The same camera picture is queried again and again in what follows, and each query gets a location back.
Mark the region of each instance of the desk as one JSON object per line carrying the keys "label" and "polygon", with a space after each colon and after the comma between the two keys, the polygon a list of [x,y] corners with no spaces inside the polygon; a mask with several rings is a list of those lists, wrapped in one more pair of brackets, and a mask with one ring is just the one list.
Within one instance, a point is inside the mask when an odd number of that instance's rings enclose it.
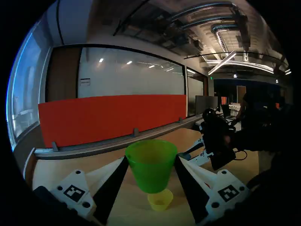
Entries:
{"label": "desk", "polygon": [[[177,146],[178,152],[184,152],[201,136],[198,131],[181,128],[157,139],[172,142]],[[124,154],[125,148],[76,159],[38,160],[33,175],[33,189],[42,185],[50,190],[75,169],[81,169],[88,173],[109,164],[124,156]],[[204,168],[213,171],[210,163],[205,164]],[[256,152],[248,152],[246,160],[232,161],[224,168],[246,183],[258,174],[258,155]],[[153,211],[149,206],[146,194],[136,185],[129,167],[110,213],[108,226],[195,225],[181,183],[174,169],[167,188],[174,195],[172,203],[164,212]]]}

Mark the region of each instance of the window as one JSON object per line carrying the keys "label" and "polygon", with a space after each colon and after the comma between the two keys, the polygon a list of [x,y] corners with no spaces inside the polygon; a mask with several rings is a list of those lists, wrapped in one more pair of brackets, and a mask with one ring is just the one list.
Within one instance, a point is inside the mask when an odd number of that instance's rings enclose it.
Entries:
{"label": "window", "polygon": [[21,134],[39,121],[41,78],[50,52],[50,41],[43,29],[44,19],[42,18],[25,38],[11,71],[6,100],[6,120],[12,149]]}
{"label": "window", "polygon": [[196,104],[195,96],[204,95],[204,75],[187,68],[188,84],[188,117],[195,115]]}
{"label": "window", "polygon": [[184,95],[183,66],[127,50],[83,48],[79,98],[137,94]]}

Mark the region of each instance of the cable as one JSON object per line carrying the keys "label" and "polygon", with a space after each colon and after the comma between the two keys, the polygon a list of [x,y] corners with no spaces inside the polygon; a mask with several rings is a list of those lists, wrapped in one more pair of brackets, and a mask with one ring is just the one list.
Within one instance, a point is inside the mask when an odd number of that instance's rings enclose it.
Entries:
{"label": "cable", "polygon": [[234,159],[234,160],[237,160],[237,161],[245,160],[247,158],[248,154],[246,151],[243,151],[243,152],[246,153],[246,157],[244,157],[243,159]]}

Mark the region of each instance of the ceiling light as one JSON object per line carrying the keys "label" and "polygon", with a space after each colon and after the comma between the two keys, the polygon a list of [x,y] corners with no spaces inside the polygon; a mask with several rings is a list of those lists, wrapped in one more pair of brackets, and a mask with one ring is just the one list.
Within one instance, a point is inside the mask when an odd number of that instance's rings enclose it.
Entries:
{"label": "ceiling light", "polygon": [[235,51],[232,51],[228,56],[226,56],[218,65],[216,65],[211,71],[208,72],[208,75],[211,75],[213,72],[215,72],[218,68],[223,66],[225,63],[227,63],[230,59],[232,59],[236,55]]}
{"label": "ceiling light", "polygon": [[[220,60],[207,60],[207,64],[218,64],[220,62],[221,62]],[[269,66],[266,66],[266,65],[263,65],[263,64],[241,62],[241,61],[234,61],[234,60],[229,60],[225,64],[252,67],[252,68],[256,68],[256,69],[263,70],[263,71],[269,72],[271,74],[274,74],[273,68],[271,68]]]}
{"label": "ceiling light", "polygon": [[195,74],[195,72],[194,72],[194,71],[192,71],[192,70],[189,70],[189,69],[187,69],[187,71],[188,71],[188,72],[191,72],[191,73],[193,73],[193,74]]}

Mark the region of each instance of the pipe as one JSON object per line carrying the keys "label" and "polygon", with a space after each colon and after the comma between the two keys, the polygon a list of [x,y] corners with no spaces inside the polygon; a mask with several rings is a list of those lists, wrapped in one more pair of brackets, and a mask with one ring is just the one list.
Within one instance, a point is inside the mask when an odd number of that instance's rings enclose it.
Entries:
{"label": "pipe", "polygon": [[202,18],[200,20],[196,20],[192,23],[183,25],[182,27],[179,27],[180,30],[185,30],[197,25],[205,25],[207,23],[217,23],[221,22],[222,20],[235,20],[233,15],[221,15],[221,16],[214,16],[214,17],[207,17],[207,18]]}
{"label": "pipe", "polygon": [[202,5],[196,5],[196,6],[188,8],[188,9],[184,9],[180,12],[177,12],[173,16],[167,18],[167,20],[175,21],[176,19],[178,19],[182,16],[189,15],[191,13],[194,13],[194,12],[200,11],[200,10],[212,9],[214,7],[229,7],[229,8],[233,8],[234,10],[238,10],[238,7],[235,4],[233,4],[232,2],[206,3],[206,4],[202,4]]}
{"label": "pipe", "polygon": [[224,31],[238,31],[238,26],[236,24],[223,24],[223,25],[213,25],[211,27],[211,32],[213,34],[215,34],[216,39],[220,45],[220,47],[222,48],[222,50],[226,53],[226,55],[229,55],[229,50],[222,38],[222,36],[220,35],[221,32]]}
{"label": "pipe", "polygon": [[248,51],[247,50],[244,50],[243,61],[244,62],[248,62],[249,61],[249,55],[248,55]]}

